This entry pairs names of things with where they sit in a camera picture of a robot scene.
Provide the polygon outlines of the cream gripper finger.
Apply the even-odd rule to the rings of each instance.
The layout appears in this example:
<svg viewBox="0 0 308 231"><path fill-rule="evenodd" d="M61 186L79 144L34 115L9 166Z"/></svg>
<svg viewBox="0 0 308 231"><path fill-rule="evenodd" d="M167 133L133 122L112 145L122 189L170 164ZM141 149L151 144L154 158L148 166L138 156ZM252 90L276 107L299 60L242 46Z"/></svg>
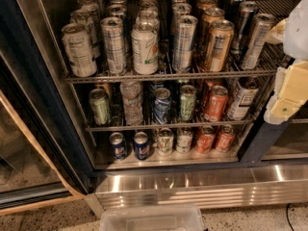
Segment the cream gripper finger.
<svg viewBox="0 0 308 231"><path fill-rule="evenodd" d="M278 125L293 116L308 100L308 61L296 61L279 67L275 75L274 94L269 99L264 121Z"/></svg>
<svg viewBox="0 0 308 231"><path fill-rule="evenodd" d="M284 40L284 31L287 19L278 22L266 35L266 42L270 44L282 43Z"/></svg>

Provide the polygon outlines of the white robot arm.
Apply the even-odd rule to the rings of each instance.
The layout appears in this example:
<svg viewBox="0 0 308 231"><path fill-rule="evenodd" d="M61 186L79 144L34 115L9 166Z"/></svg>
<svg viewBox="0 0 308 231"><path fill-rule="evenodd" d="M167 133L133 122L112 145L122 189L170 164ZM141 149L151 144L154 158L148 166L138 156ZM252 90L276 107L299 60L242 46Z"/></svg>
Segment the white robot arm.
<svg viewBox="0 0 308 231"><path fill-rule="evenodd" d="M289 16L267 34L267 43L283 44L283 52L295 61L278 67L274 95L264 114L265 122L281 124L308 100L308 0L301 0Z"/></svg>

